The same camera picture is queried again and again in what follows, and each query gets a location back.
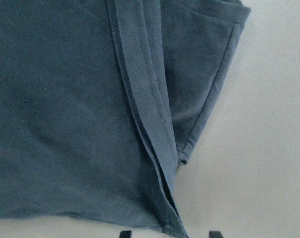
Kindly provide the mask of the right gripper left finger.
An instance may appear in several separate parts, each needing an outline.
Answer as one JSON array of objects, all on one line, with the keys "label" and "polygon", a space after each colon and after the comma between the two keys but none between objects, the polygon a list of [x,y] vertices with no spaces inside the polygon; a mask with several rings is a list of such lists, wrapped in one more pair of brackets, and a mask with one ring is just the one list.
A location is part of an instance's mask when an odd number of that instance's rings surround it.
[{"label": "right gripper left finger", "polygon": [[132,237],[131,230],[124,230],[124,231],[121,231],[119,234],[119,238],[131,238],[131,237]]}]

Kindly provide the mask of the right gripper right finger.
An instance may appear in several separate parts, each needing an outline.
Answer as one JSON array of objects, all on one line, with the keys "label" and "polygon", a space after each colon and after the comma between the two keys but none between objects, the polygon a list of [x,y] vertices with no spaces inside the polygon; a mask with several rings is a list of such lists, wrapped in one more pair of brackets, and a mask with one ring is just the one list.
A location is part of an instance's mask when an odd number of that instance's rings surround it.
[{"label": "right gripper right finger", "polygon": [[223,235],[220,231],[209,231],[209,238],[223,238]]}]

